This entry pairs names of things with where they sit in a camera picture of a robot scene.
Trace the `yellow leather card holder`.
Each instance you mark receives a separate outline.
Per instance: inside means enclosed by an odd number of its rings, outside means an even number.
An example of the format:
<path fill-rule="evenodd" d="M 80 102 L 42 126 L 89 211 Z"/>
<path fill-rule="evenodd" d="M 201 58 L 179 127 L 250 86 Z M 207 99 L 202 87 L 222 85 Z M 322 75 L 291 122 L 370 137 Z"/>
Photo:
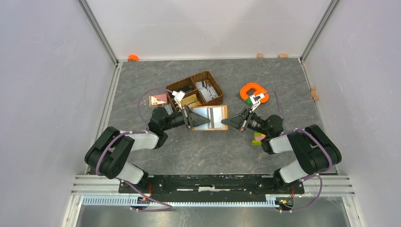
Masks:
<path fill-rule="evenodd" d="M 197 126 L 192 131 L 227 131 L 228 126 L 221 121 L 228 118 L 227 105 L 197 106 L 192 110 L 209 119 L 209 123 Z"/>

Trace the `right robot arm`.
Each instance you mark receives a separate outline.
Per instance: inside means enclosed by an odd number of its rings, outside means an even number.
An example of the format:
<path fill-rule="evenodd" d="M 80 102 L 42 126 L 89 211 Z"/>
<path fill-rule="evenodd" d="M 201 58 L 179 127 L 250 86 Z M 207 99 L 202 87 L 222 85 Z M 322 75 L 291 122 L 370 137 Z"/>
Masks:
<path fill-rule="evenodd" d="M 293 182 L 308 180 L 342 161 L 339 149 L 316 124 L 284 133 L 280 116 L 273 114 L 264 120 L 250 108 L 221 122 L 239 131 L 251 129 L 263 134 L 262 149 L 270 155 L 295 155 L 295 161 L 274 172 L 273 187 L 279 193 L 287 192 Z"/>

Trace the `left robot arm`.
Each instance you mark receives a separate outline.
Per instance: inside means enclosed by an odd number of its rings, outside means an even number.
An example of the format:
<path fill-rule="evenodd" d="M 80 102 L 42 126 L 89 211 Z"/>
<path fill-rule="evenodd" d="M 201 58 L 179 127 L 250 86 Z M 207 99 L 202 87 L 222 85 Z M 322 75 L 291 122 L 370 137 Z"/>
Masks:
<path fill-rule="evenodd" d="M 132 189 L 141 193 L 148 188 L 148 179 L 144 170 L 128 163 L 129 154 L 136 150 L 160 148 L 168 138 L 166 130 L 180 126 L 192 129 L 209 122 L 208 118 L 195 113 L 187 105 L 173 114 L 168 114 L 164 107 L 157 107 L 152 112 L 147 130 L 133 132 L 107 127 L 88 150 L 84 161 L 96 175 L 127 180 Z"/>

